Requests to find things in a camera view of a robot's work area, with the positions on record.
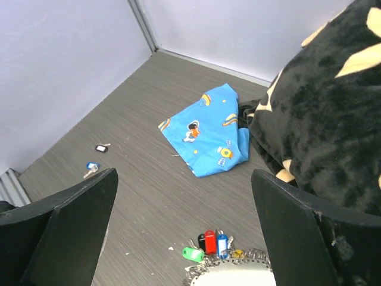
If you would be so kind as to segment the bunch of coloured keys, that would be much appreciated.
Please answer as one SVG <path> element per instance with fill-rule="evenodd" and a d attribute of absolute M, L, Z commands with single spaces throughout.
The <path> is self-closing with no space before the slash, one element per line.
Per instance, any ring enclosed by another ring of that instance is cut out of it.
<path fill-rule="evenodd" d="M 231 262 L 245 257 L 244 251 L 235 248 L 234 237 L 221 229 L 208 229 L 197 237 L 197 245 L 189 240 L 189 247 L 182 250 L 183 258 L 195 263 Z"/>

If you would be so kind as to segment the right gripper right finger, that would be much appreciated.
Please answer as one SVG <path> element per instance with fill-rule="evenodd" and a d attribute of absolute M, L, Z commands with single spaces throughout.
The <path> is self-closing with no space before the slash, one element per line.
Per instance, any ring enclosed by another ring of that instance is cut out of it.
<path fill-rule="evenodd" d="M 380 285 L 380 217 L 263 170 L 253 171 L 251 185 L 277 285 Z"/>

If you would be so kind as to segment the small blue key tag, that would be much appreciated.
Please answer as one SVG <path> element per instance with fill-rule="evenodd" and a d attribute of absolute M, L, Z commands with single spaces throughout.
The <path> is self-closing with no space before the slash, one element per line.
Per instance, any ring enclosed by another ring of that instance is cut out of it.
<path fill-rule="evenodd" d="M 86 179 L 86 178 L 88 178 L 90 175 L 92 175 L 92 174 L 98 172 L 99 167 L 100 167 L 100 164 L 99 164 L 99 163 L 88 162 L 88 163 L 86 164 L 86 168 L 87 168 L 88 171 L 84 174 L 83 179 Z"/>

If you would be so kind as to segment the black key tag with key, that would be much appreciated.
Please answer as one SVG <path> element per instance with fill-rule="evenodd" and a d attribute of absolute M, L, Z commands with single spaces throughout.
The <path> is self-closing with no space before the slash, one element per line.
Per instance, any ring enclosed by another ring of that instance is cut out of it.
<path fill-rule="evenodd" d="M 108 151 L 110 146 L 111 146 L 110 143 L 108 143 L 108 144 L 97 144 L 95 146 L 95 150 L 97 152 L 100 152 L 100 153 L 106 153 Z"/>

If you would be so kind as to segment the white blue large keyring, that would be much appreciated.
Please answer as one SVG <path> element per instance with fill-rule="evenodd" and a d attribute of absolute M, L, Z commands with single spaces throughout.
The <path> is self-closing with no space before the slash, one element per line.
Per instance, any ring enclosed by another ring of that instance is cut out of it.
<path fill-rule="evenodd" d="M 273 270 L 266 252 L 251 248 L 248 251 L 229 251 L 221 259 L 207 256 L 203 261 L 186 268 L 183 285 L 207 286 L 275 286 Z"/>

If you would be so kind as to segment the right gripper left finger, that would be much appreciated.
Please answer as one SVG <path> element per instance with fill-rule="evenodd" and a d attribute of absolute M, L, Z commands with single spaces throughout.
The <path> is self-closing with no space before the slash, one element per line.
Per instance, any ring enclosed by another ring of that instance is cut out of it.
<path fill-rule="evenodd" d="M 1 212 L 1 285 L 91 285 L 117 188 L 110 168 Z"/>

